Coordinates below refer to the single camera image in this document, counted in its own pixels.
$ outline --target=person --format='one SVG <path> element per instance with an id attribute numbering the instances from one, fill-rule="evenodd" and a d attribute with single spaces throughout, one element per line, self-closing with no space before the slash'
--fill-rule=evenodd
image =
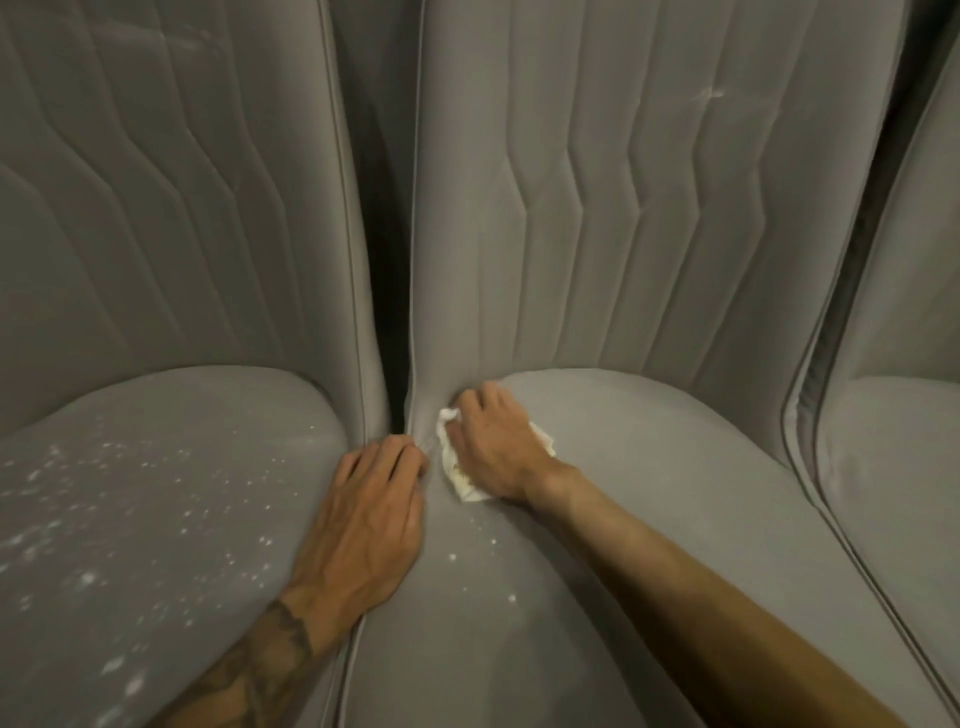
<path id="1" fill-rule="evenodd" d="M 531 507 L 595 570 L 708 725 L 902 725 L 789 627 L 550 457 L 508 390 L 488 382 L 456 406 L 461 422 L 447 432 L 464 471 Z M 346 455 L 290 584 L 151 725 L 275 725 L 323 656 L 413 566 L 426 468 L 405 436 Z"/>

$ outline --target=seat cushion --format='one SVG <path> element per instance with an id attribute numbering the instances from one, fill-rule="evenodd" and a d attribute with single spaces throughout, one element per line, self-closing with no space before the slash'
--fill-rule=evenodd
<path id="1" fill-rule="evenodd" d="M 347 448 L 253 367 L 143 376 L 0 442 L 0 723 L 137 725 L 276 596 Z"/>
<path id="2" fill-rule="evenodd" d="M 948 686 L 960 691 L 960 384 L 846 382 L 821 424 L 830 509 Z"/>
<path id="3" fill-rule="evenodd" d="M 504 381 L 558 455 L 631 512 L 910 724 L 951 724 L 794 475 L 735 427 L 639 376 L 552 370 Z M 503 503 L 461 505 L 438 477 L 428 503 L 420 563 L 366 625 L 348 724 L 683 724 L 633 628 L 533 519 Z"/>

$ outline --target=white cloth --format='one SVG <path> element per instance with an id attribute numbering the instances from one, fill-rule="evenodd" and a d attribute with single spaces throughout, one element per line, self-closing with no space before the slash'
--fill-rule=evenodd
<path id="1" fill-rule="evenodd" d="M 491 496 L 473 485 L 473 481 L 467 477 L 467 474 L 460 470 L 457 453 L 450 445 L 450 438 L 446 434 L 445 427 L 448 422 L 452 422 L 453 420 L 460 420 L 459 409 L 440 410 L 440 417 L 437 418 L 437 437 L 440 438 L 442 448 L 444 473 L 446 473 L 447 479 L 449 479 L 450 484 L 453 485 L 453 490 L 456 491 L 457 496 L 462 502 L 475 503 L 478 500 L 487 500 Z M 551 457 L 556 457 L 557 453 L 553 450 L 553 438 L 533 423 L 530 423 L 530 429 L 533 430 L 537 439 L 540 440 L 543 449 L 549 452 Z"/>

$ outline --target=tattoo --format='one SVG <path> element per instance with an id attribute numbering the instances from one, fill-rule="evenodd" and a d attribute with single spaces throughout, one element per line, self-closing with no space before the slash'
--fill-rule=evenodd
<path id="1" fill-rule="evenodd" d="M 315 664 L 306 627 L 272 601 L 227 654 L 167 705 L 150 728 L 277 725 L 294 690 Z"/>

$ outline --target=forearm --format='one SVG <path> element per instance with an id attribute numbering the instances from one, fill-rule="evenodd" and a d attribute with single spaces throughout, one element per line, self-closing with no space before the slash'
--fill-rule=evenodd
<path id="1" fill-rule="evenodd" d="M 343 621 L 334 599 L 306 590 L 285 592 L 149 725 L 278 725 L 297 691 L 346 634 Z"/>
<path id="2" fill-rule="evenodd" d="M 621 603 L 710 725 L 899 726 L 850 676 L 578 471 L 531 502 Z"/>

